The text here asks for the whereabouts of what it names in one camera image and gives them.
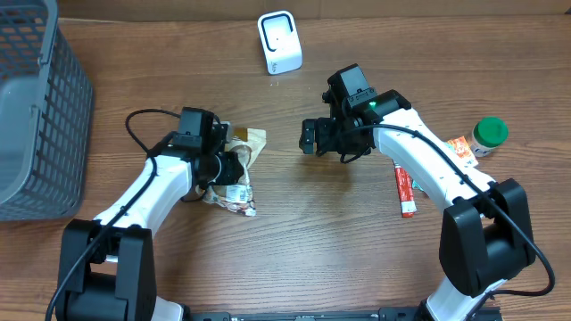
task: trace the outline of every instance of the orange label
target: orange label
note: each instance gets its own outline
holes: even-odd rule
[[[472,153],[470,145],[466,142],[466,138],[464,138],[464,136],[451,139],[448,141],[448,144],[451,144],[452,147],[454,147],[456,154],[464,160],[467,165],[474,167],[478,164],[476,156]]]
[[[412,192],[412,182],[409,173],[399,164],[394,163],[394,174],[396,176],[396,189],[399,192],[401,201],[401,213],[403,218],[412,218],[417,211]]]

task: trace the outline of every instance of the small container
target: small container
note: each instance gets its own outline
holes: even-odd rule
[[[476,124],[466,140],[476,157],[484,157],[503,144],[508,139],[508,133],[508,126],[503,120],[486,117]]]

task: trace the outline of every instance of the basket mesh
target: basket mesh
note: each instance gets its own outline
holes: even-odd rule
[[[14,1],[14,6],[0,7],[3,81],[39,73],[37,59],[47,12],[44,6],[22,3],[19,0]],[[70,216],[79,206],[85,180],[93,88],[59,29],[51,63],[42,68],[48,67],[45,99],[38,106],[41,116],[31,175],[18,193],[0,205],[0,220]]]

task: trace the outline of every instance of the white plastic housing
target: white plastic housing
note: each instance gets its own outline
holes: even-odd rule
[[[183,161],[179,157],[163,155],[155,157],[155,160],[157,162],[157,176],[114,226],[127,228],[139,225],[142,228],[149,228],[154,237],[172,207],[190,191],[193,181],[190,162]],[[127,204],[141,189],[152,172],[153,163],[147,159],[143,172],[135,182],[109,209],[97,215],[94,220],[99,219],[101,225],[106,225],[120,211],[121,207]],[[107,256],[107,260],[116,262],[117,258]]]
[[[279,11],[262,15],[258,19],[258,31],[270,75],[302,66],[302,45],[291,13]]]
[[[494,182],[490,176],[466,165],[426,127],[414,109],[394,111],[384,116],[381,124],[417,130],[443,150],[482,191],[490,189],[488,183]],[[476,196],[476,192],[470,186],[461,183],[460,177],[446,161],[419,138],[388,128],[375,128],[373,133],[379,151],[391,157],[409,172],[441,213],[451,206],[457,197],[467,200]],[[495,290],[505,282],[506,280],[500,280],[490,285],[485,292]],[[445,277],[438,290],[428,298],[426,306],[434,321],[460,321],[466,319],[467,313],[478,304],[483,295],[476,298],[464,295]]]
[[[426,127],[414,109],[399,109],[391,112],[384,116],[381,124],[417,130],[438,145],[482,191],[490,189],[488,183],[494,182],[493,178],[469,167],[455,152],[451,151]],[[440,212],[451,206],[452,201],[459,196],[466,200],[476,196],[476,192],[467,184],[462,184],[460,177],[427,143],[410,134],[387,128],[375,128],[373,135],[378,150],[406,169],[425,190]]]
[[[151,321],[181,321],[183,314],[180,304],[157,297]]]

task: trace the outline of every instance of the gray plastic basket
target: gray plastic basket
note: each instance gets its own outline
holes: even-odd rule
[[[55,0],[0,0],[0,220],[79,209],[94,92]]]

